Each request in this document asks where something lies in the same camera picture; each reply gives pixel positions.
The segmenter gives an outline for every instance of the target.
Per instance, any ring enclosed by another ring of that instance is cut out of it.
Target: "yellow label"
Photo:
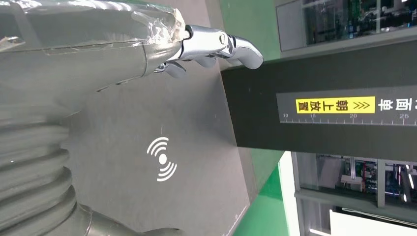
[[[375,97],[296,99],[298,114],[373,114]]]

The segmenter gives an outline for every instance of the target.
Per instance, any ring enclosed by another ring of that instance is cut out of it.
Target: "gray panel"
[[[413,41],[223,71],[238,146],[415,161],[415,128],[280,123],[276,94],[415,86],[416,47]]]
[[[253,169],[251,149],[245,147],[239,147],[240,162],[242,164],[243,174],[245,177],[246,188],[249,195],[249,200],[252,203],[259,193],[258,186],[256,184],[255,172]]]
[[[218,69],[187,65],[188,78],[158,74],[93,94],[67,120],[79,202],[137,231],[176,227],[190,235],[226,234],[248,193]],[[147,154],[169,138],[178,164],[157,182]]]
[[[305,47],[300,1],[276,8],[281,51]]]
[[[385,161],[384,160],[378,160],[378,185],[377,185],[377,203],[378,207],[384,207],[385,206]]]

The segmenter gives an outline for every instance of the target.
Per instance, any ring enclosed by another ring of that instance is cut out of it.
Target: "robotic arm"
[[[182,77],[178,61],[210,67],[216,58],[251,69],[263,62],[250,42],[185,26],[169,7],[0,0],[0,235],[184,235],[137,233],[77,203],[60,147],[68,128],[59,124],[91,92],[152,72]]]

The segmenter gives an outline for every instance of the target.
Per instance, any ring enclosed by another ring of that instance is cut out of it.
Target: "white light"
[[[110,5],[113,5],[117,9],[117,11],[123,10],[123,7],[116,2],[108,1],[107,3],[110,4]]]
[[[284,201],[285,218],[290,236],[300,236],[297,200],[294,196],[296,186],[291,152],[286,151],[278,163],[279,178],[281,179],[282,199]]]
[[[97,9],[94,3],[90,1],[86,1],[86,0],[69,1],[68,4],[73,5],[73,6],[87,6],[87,7]]]
[[[34,0],[11,0],[11,2],[15,2],[20,5],[21,8],[27,9],[27,8],[36,8],[38,6],[41,6],[42,4],[40,2],[34,1]]]
[[[122,6],[126,7],[126,11],[131,11],[132,8],[124,2],[119,2]]]
[[[94,5],[100,7],[103,10],[107,9],[107,6],[105,3],[103,3],[102,1],[97,1],[97,0],[91,0],[92,3],[94,3]]]
[[[411,188],[414,189],[413,178],[411,178],[411,174],[408,174],[408,178],[410,179]]]
[[[314,230],[314,229],[310,229],[310,232],[312,232],[313,234],[321,235],[321,236],[331,236],[330,234],[327,234],[318,230]]]

